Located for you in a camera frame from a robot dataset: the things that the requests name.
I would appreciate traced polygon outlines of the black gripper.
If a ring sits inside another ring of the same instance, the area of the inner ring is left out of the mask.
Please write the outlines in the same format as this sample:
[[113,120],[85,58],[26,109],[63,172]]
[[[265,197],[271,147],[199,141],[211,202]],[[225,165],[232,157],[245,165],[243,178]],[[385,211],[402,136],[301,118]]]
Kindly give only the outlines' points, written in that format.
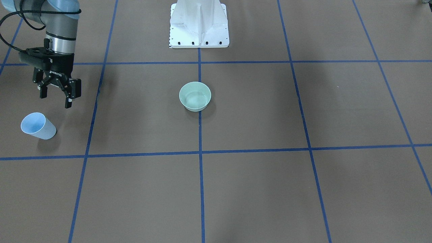
[[28,48],[19,53],[21,62],[34,67],[32,81],[37,84],[39,98],[47,97],[48,85],[51,84],[50,80],[42,79],[43,72],[65,77],[56,78],[56,85],[66,96],[65,109],[71,108],[73,100],[82,95],[82,80],[71,76],[74,57],[74,53],[57,53],[45,47]]

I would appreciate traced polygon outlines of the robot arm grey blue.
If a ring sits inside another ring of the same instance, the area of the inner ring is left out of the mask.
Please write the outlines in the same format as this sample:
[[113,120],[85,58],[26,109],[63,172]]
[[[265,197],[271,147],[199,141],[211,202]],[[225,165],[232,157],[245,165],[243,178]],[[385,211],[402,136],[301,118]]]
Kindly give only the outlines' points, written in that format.
[[21,49],[1,41],[18,52],[19,59],[34,68],[32,81],[37,85],[40,98],[47,97],[48,86],[58,87],[65,95],[65,108],[72,106],[74,99],[82,94],[82,81],[72,78],[80,3],[77,0],[2,0],[1,4],[9,11],[1,22],[18,15],[31,26],[34,21],[42,26],[34,30],[44,30],[42,47]]

